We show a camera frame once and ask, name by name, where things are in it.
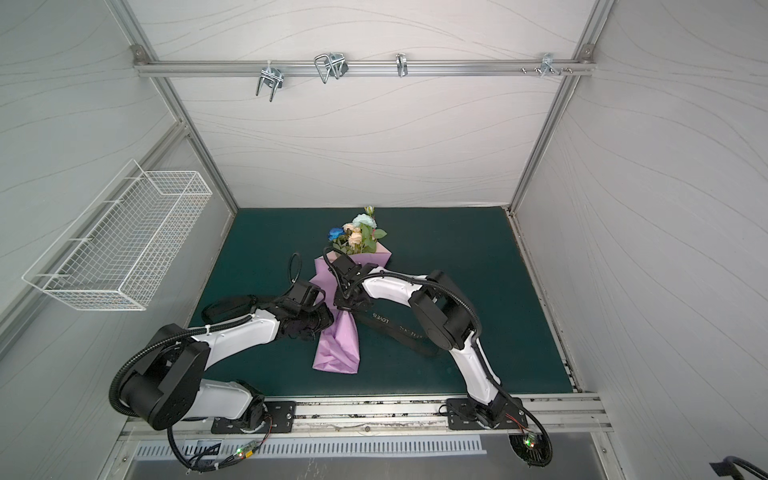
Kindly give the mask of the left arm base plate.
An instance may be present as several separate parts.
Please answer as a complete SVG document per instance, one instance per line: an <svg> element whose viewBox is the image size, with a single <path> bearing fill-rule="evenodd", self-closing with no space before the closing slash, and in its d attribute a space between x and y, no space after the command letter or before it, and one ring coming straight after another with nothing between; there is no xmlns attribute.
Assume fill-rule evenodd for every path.
<svg viewBox="0 0 768 480"><path fill-rule="evenodd" d="M257 400L237 419L215 417L212 434L290 433L297 404L293 401Z"/></svg>

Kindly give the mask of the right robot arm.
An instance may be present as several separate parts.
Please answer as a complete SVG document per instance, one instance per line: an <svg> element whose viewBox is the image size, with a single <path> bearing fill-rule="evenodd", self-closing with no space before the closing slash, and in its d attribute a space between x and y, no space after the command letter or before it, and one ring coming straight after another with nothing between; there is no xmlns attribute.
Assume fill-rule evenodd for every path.
<svg viewBox="0 0 768 480"><path fill-rule="evenodd" d="M375 300L388 300L409 307L426 337L456 363L473 408L471 417L483 428L497 427L511 397L483 351L482 326L474 307L450 277L439 270L409 275L360 264L339 250L331 259L332 251L326 249L322 260L336 283L335 305L361 311Z"/></svg>

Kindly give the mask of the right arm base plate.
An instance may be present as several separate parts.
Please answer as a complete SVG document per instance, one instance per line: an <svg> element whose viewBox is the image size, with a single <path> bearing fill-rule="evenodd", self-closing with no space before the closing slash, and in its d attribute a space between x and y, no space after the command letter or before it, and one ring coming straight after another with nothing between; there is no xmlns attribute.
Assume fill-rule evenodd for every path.
<svg viewBox="0 0 768 480"><path fill-rule="evenodd" d="M444 406L450 430L528 429L521 399L517 397L509 400L499 394L489 405L470 397L449 398Z"/></svg>

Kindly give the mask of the mint fake flower stem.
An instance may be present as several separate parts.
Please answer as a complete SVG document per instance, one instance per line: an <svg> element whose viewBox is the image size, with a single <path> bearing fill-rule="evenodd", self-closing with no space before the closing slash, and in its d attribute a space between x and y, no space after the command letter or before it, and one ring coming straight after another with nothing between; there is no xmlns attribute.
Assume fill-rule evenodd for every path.
<svg viewBox="0 0 768 480"><path fill-rule="evenodd" d="M364 212L358 214L351 223L360 226L363 235L362 246L352 250L354 253L375 253L379 242L388 235L386 230L378 226L373 206L367 206Z"/></svg>

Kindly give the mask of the pink purple wrapping paper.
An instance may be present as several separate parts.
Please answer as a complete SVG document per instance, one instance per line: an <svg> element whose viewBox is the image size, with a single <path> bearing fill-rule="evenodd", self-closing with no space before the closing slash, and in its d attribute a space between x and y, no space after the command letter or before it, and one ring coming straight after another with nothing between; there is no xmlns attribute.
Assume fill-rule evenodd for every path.
<svg viewBox="0 0 768 480"><path fill-rule="evenodd" d="M337 281L323 257L314 260L315 276L311 283L325 293L324 303L333 316L333 324L319 336L312 368L336 374L356 374L360 364L358 330L352 314L334 305Z"/></svg>

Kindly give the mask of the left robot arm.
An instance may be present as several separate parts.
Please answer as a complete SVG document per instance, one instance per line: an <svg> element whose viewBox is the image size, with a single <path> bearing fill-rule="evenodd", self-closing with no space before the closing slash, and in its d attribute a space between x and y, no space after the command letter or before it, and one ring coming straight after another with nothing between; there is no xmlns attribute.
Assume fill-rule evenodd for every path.
<svg viewBox="0 0 768 480"><path fill-rule="evenodd" d="M334 322L324 297L317 285L297 280L282 295L221 298L203 308L200 327L161 327L118 369L108 391L111 407L157 431L206 418L257 430L268 414L263 394L244 381L210 380L206 371L278 339L315 338Z"/></svg>

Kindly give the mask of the blue fake flower stem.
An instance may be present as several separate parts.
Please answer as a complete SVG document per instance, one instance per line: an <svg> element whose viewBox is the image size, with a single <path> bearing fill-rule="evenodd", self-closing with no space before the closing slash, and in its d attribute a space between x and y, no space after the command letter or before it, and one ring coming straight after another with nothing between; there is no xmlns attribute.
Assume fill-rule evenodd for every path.
<svg viewBox="0 0 768 480"><path fill-rule="evenodd" d="M331 228L328 233L328 240L330 242L333 242L337 240L339 237L342 237L345 234L345 230L340 227Z"/></svg>

